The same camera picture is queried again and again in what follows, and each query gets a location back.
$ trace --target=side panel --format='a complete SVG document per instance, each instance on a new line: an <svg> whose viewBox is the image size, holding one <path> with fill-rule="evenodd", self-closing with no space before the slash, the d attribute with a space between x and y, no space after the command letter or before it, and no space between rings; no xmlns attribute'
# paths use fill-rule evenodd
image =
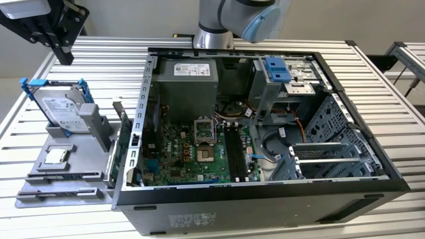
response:
<svg viewBox="0 0 425 239"><path fill-rule="evenodd" d="M141 235L185 234L205 231L295 227L325 223L328 218L347 222L401 193L271 198L215 202L119 206Z"/></svg>

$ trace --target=white wall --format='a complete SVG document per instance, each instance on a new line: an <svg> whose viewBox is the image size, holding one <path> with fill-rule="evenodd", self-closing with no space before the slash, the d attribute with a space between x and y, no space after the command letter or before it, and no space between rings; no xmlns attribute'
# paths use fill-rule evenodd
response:
<svg viewBox="0 0 425 239"><path fill-rule="evenodd" d="M89 35L171 37L195 34L199 0L77 0L91 11Z"/></svg>
<svg viewBox="0 0 425 239"><path fill-rule="evenodd" d="M23 93L19 80L20 78L0 78L0 123Z"/></svg>
<svg viewBox="0 0 425 239"><path fill-rule="evenodd" d="M371 54L425 42L425 0L293 0L281 39L355 40Z"/></svg>
<svg viewBox="0 0 425 239"><path fill-rule="evenodd" d="M32 77L49 49L0 25L0 78Z"/></svg>

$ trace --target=green circuit board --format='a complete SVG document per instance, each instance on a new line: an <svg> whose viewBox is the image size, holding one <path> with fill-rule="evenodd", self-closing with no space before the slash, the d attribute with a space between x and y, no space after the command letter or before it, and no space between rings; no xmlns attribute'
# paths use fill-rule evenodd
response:
<svg viewBox="0 0 425 239"><path fill-rule="evenodd" d="M183 185L183 184L208 184L231 183L228 158L225 151L224 128L217 126L216 144L213 146L193 144L195 129L193 125L169 124L164 128L161 158L157 161L159 170L144 177L144 182L149 186ZM241 127L239 133L243 137L249 137L248 127ZM247 147L252 147L252 141L244 142L244 156L247 157ZM204 160L213 151L213 159ZM256 163L247 162L247 169L255 166L249 174L249 181L260 180L259 166Z"/></svg>

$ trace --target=orange wire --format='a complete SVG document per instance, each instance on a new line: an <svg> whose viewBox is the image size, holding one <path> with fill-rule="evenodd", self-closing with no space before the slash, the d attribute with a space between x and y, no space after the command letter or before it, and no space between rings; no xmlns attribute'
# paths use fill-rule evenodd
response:
<svg viewBox="0 0 425 239"><path fill-rule="evenodd" d="M297 124L300 126L300 129L301 129L303 143L305 143L307 140L305 140L305 132L304 132L303 124L301 124L300 120L297 119L297 112L293 111L292 113L293 113L293 116L296 118L296 122L297 122Z"/></svg>

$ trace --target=power supply label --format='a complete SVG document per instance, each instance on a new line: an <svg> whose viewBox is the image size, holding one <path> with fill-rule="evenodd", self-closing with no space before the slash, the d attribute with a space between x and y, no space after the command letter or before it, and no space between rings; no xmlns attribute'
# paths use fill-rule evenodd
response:
<svg viewBox="0 0 425 239"><path fill-rule="evenodd" d="M209 64L176 64L175 76L209 76Z"/></svg>
<svg viewBox="0 0 425 239"><path fill-rule="evenodd" d="M88 132L75 102L68 98L44 97L43 102L59 126L73 133Z"/></svg>

